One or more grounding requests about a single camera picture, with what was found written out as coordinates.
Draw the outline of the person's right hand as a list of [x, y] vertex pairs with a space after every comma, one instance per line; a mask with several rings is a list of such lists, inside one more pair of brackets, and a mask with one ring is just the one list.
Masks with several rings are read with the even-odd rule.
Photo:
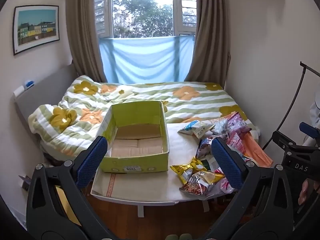
[[[301, 192], [299, 194], [299, 198], [298, 198], [298, 204], [299, 205], [302, 205], [306, 201], [309, 187], [310, 187], [309, 180], [306, 179], [302, 184], [302, 190], [301, 190]], [[319, 193], [319, 182], [315, 181], [313, 183], [313, 188], [315, 190], [317, 190], [317, 193]]]

